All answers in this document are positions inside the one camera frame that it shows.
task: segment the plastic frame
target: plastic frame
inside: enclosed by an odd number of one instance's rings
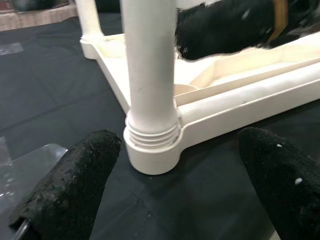
[[[104,36],[94,0],[76,0],[86,58],[126,113],[132,166],[159,175],[193,145],[320,98],[320,36],[187,62],[175,53],[176,2],[122,0],[125,34]]]

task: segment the black tablecloth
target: black tablecloth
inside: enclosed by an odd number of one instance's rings
[[[122,32],[119,14],[100,20],[106,35]],[[12,158],[49,143],[68,148],[95,130],[122,136],[125,114],[97,63],[84,58],[80,37],[77,18],[0,32],[0,45],[23,47],[0,56],[0,136]],[[318,159],[319,100],[254,125]],[[123,147],[91,239],[267,240],[273,227],[238,155],[236,134],[186,149],[178,166],[160,176],[135,171]],[[10,239],[9,214],[0,215],[1,240]]]

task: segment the white plastic leg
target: white plastic leg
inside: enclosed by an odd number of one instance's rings
[[[131,99],[124,140],[133,167],[158,175],[174,168],[181,153],[173,98],[176,4],[121,3]]]
[[[100,27],[98,11],[95,0],[75,0],[82,29],[80,39],[84,56],[87,59],[97,59],[97,51],[93,42],[101,41],[104,34]]]

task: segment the yellow strap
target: yellow strap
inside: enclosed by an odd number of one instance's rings
[[[279,37],[288,25],[288,0],[273,0],[274,6],[274,31],[268,42]]]

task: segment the clear plastic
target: clear plastic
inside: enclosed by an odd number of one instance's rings
[[[11,160],[6,140],[1,137],[0,213],[28,195],[66,152],[58,144],[48,144]]]

